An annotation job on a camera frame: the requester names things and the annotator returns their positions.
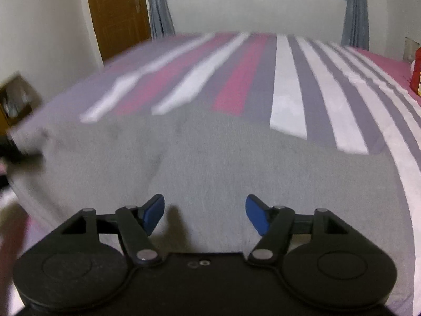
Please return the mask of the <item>grey pants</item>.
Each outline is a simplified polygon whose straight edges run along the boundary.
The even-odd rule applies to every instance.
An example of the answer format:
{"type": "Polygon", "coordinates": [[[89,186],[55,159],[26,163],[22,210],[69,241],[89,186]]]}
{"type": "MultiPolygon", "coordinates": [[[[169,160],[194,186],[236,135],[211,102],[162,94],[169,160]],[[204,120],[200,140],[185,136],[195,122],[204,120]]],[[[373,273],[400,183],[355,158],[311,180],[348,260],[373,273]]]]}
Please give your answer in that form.
{"type": "Polygon", "coordinates": [[[82,208],[112,213],[161,194],[166,215],[152,240],[162,251],[248,253],[258,241],[248,195],[300,214],[327,208],[394,260],[389,308],[414,310],[412,224],[387,153],[344,153],[191,105],[164,116],[25,126],[11,137],[28,155],[8,167],[11,186],[46,229],[82,208]]]}

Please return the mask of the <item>striped pink purple bedsheet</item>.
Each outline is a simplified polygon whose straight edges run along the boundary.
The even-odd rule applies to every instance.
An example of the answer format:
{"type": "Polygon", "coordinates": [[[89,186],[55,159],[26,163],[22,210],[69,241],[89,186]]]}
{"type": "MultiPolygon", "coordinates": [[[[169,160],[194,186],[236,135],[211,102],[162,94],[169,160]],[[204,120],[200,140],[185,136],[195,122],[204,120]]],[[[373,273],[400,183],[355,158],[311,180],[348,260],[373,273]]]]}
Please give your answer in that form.
{"type": "Polygon", "coordinates": [[[162,115],[197,102],[348,153],[387,152],[410,226],[410,294],[420,313],[420,98],[405,63],[335,43],[204,33],[142,43],[47,103],[12,134],[48,121],[162,115]]]}

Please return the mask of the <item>brown bedside cabinet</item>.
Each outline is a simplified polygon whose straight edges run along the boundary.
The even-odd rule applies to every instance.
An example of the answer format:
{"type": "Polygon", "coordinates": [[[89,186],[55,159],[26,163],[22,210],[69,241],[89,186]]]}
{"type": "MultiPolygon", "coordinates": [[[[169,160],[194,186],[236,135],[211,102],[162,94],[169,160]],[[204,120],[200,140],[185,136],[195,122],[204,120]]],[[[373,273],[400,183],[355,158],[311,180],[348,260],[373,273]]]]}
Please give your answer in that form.
{"type": "Polygon", "coordinates": [[[6,134],[40,105],[40,95],[19,72],[2,81],[1,135],[6,134]]]}

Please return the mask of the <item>colourful red yellow pillow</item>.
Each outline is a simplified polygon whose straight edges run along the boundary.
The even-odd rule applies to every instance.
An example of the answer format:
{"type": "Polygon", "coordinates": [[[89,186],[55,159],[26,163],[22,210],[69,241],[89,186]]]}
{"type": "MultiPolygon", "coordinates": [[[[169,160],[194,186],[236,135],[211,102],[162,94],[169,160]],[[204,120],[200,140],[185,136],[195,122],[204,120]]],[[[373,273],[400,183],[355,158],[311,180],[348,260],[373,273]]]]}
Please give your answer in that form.
{"type": "Polygon", "coordinates": [[[411,64],[411,72],[410,89],[418,96],[421,96],[421,48],[418,48],[415,52],[415,60],[411,64]]]}

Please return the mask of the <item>grey left curtain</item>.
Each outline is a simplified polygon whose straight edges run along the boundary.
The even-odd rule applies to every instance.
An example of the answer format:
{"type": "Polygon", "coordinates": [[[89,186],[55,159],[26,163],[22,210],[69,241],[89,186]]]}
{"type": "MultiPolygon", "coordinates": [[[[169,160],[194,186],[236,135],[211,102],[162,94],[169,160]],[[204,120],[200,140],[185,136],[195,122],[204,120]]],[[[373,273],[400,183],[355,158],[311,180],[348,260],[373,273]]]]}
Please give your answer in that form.
{"type": "Polygon", "coordinates": [[[152,38],[174,36],[175,29],[167,0],[148,0],[152,38]]]}

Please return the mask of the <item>grey curtain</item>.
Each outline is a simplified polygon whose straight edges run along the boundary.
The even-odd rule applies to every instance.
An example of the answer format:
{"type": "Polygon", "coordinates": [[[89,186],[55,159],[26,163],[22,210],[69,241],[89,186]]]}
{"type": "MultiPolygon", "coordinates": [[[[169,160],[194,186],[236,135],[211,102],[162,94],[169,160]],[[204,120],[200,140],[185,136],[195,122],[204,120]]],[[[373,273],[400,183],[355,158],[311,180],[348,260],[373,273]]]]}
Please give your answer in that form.
{"type": "Polygon", "coordinates": [[[167,0],[148,0],[152,38],[174,36],[175,29],[167,0]]]}
{"type": "Polygon", "coordinates": [[[347,0],[341,45],[369,49],[368,0],[347,0]]]}

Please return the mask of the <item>grey right curtain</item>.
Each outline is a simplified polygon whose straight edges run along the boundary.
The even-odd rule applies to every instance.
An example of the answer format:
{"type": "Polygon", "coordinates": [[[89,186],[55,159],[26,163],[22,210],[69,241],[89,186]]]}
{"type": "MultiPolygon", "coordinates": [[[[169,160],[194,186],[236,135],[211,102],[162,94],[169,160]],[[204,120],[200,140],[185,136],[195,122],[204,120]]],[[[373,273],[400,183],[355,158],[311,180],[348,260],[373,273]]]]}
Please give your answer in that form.
{"type": "Polygon", "coordinates": [[[369,49],[368,0],[347,0],[341,45],[369,49]]]}

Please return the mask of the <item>brown wooden door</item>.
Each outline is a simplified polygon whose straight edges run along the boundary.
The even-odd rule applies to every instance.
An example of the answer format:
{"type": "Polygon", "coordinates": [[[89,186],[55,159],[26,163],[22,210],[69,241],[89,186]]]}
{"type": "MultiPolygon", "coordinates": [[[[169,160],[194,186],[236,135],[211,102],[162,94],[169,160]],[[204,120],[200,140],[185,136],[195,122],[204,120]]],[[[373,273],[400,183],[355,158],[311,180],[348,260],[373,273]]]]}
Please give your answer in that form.
{"type": "Polygon", "coordinates": [[[88,0],[103,61],[151,39],[146,0],[88,0]]]}

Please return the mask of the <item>wall socket plate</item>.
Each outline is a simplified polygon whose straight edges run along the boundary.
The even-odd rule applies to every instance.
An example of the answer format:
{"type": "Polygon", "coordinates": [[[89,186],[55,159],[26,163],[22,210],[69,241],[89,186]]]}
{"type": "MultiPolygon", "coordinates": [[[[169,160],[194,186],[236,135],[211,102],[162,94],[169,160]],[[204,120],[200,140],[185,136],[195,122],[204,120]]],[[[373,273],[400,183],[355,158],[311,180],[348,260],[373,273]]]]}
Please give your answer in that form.
{"type": "Polygon", "coordinates": [[[416,52],[420,48],[420,43],[406,37],[405,38],[405,46],[404,46],[404,52],[403,52],[403,61],[406,61],[408,63],[412,63],[415,60],[416,52]]]}

